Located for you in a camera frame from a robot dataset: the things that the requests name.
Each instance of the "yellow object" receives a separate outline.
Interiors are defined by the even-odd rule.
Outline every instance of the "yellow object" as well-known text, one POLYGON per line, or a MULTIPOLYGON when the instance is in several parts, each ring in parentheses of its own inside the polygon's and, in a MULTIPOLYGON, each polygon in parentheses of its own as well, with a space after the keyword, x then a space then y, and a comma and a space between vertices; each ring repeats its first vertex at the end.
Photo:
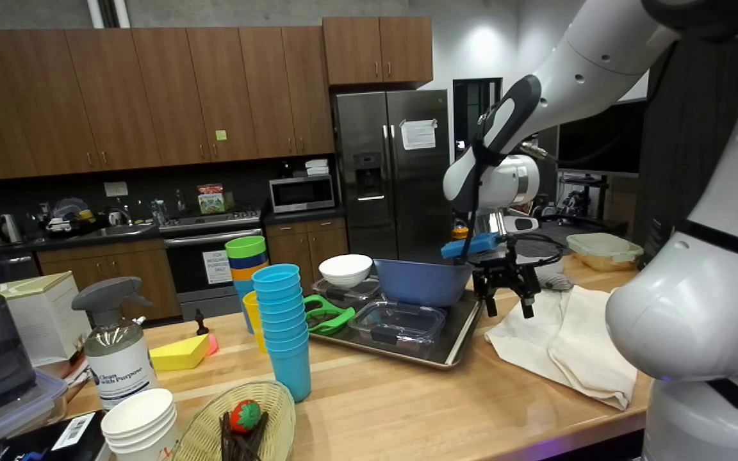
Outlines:
POLYGON ((80 220, 86 220, 86 223, 93 223, 94 220, 94 215, 93 215, 93 210, 80 210, 80 220))
POLYGON ((234 266, 231 275, 234 275, 234 282, 252 282, 252 275, 257 275, 259 270, 263 270, 266 264, 259 264, 259 266, 234 266))
POLYGON ((252 325, 252 337, 257 337, 259 351, 266 351, 266 347, 263 347, 263 325, 261 325, 261 308, 259 308, 257 292, 247 292, 243 294, 243 311, 247 311, 247 319, 249 319, 249 325, 252 325))
POLYGON ((453 228, 450 228, 450 238, 453 238, 453 241, 466 241, 466 237, 469 237, 469 228, 466 228, 466 225, 453 225, 453 228))
POLYGON ((176 370, 195 370, 208 357, 209 338, 195 337, 184 340, 175 340, 148 351, 153 358, 156 371, 176 371, 176 370))
POLYGON ((216 145, 231 141, 225 130, 216 130, 216 145))

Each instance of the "kitchen counter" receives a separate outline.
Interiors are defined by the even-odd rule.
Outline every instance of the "kitchen counter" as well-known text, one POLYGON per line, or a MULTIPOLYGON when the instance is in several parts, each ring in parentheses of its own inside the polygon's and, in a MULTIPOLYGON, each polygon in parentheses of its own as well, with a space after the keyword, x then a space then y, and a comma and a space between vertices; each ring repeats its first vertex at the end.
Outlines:
MULTIPOLYGON (((613 291, 632 273, 591 273, 566 259, 569 278, 591 291, 613 291)), ((464 365, 453 371, 314 344, 313 394, 297 406, 293 460, 545 460, 642 428, 650 379, 641 376, 628 411, 618 413, 566 388, 498 358, 485 332, 516 306, 498 292, 498 319, 480 319, 464 365)), ((179 426, 229 388, 272 379, 240 316, 209 319, 220 351, 191 371, 159 375, 176 394, 179 426)), ((195 324, 148 329, 148 347, 195 337, 195 324)), ((97 408, 86 384, 70 415, 97 408)))

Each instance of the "backsplash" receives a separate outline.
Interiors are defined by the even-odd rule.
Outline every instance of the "backsplash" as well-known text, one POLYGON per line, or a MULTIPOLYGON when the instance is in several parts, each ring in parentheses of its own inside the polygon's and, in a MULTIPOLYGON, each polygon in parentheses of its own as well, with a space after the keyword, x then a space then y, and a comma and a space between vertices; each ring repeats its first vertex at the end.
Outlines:
POLYGON ((200 168, 168 168, 141 171, 106 171, 106 175, 75 175, 75 178, 42 178, 42 179, 6 179, 0 183, 0 212, 12 212, 25 237, 39 237, 33 215, 47 202, 65 198, 80 198, 93 210, 111 210, 115 201, 106 195, 106 183, 126 183, 127 212, 139 219, 150 215, 150 201, 167 202, 167 219, 176 215, 176 191, 182 191, 188 212, 197 215, 197 184, 222 184, 234 198, 231 210, 261 210, 268 205, 266 183, 272 178, 286 178, 302 170, 308 159, 268 159, 268 162, 235 162, 235 164, 200 164, 200 168))

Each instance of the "green utensil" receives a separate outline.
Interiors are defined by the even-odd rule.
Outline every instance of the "green utensil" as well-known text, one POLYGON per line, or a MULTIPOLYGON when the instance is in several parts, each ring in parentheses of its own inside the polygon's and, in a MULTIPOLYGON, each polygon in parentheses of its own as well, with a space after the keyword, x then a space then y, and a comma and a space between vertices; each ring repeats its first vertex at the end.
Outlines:
POLYGON ((317 337, 332 337, 353 321, 353 308, 338 308, 320 294, 304 297, 302 306, 308 311, 308 329, 317 337))

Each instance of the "light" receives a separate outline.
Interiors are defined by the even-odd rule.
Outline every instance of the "light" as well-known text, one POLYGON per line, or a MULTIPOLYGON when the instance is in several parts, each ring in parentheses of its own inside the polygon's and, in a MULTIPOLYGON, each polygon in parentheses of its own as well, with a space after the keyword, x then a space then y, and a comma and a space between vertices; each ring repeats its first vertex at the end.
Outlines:
POLYGON ((508 63, 505 31, 480 24, 472 27, 459 43, 462 63, 508 63))

